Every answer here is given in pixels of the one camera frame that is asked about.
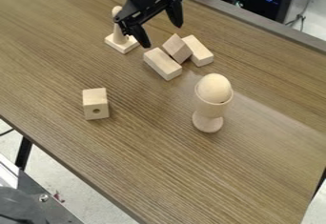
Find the gray floor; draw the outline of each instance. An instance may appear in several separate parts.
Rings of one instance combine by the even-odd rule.
[[[312,0],[305,15],[307,18],[303,31],[326,40],[326,0]],[[300,23],[297,23],[295,28],[299,29]],[[9,128],[7,124],[0,121],[0,132]],[[18,132],[0,137],[0,153],[13,162],[20,139],[21,135]],[[27,173],[50,193],[58,191],[61,198],[65,200],[63,205],[86,224],[136,223],[37,147],[33,147],[31,152]],[[319,195],[317,202],[311,205],[302,223],[326,223],[326,184],[321,193],[323,194]]]

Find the wood grain tabletop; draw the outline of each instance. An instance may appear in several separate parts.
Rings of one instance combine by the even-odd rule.
[[[184,0],[181,30],[145,25],[153,47],[194,34],[215,59],[166,82],[144,49],[104,44],[124,2],[0,0],[1,117],[141,223],[298,223],[326,163],[325,54]],[[205,134],[192,98],[210,72],[235,98]],[[86,121],[82,90],[99,87],[112,117]]]

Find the block with hole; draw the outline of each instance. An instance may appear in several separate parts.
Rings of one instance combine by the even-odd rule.
[[[110,117],[107,90],[105,88],[83,90],[83,108],[86,120]]]
[[[182,67],[160,48],[145,52],[144,61],[167,81],[182,73]]]
[[[177,34],[172,35],[162,47],[179,64],[182,64],[193,54],[192,50]]]
[[[191,60],[198,67],[208,65],[213,62],[214,55],[195,36],[189,35],[182,40],[192,50]]]
[[[122,8],[119,6],[114,7],[112,10],[112,17],[114,18],[121,10]],[[116,23],[113,25],[113,33],[107,36],[104,42],[124,54],[132,51],[139,45],[138,41],[133,36],[123,35],[119,25]]]

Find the black equipment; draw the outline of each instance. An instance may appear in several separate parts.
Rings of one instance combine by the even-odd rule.
[[[126,4],[113,19],[124,35],[133,35],[144,47],[149,48],[151,41],[142,24],[165,10],[171,22],[181,28],[183,24],[182,0],[127,0]]]

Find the black metal frame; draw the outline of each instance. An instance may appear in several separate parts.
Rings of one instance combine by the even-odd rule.
[[[22,171],[26,169],[31,154],[32,143],[24,136],[20,143],[19,151],[16,157],[15,165]]]

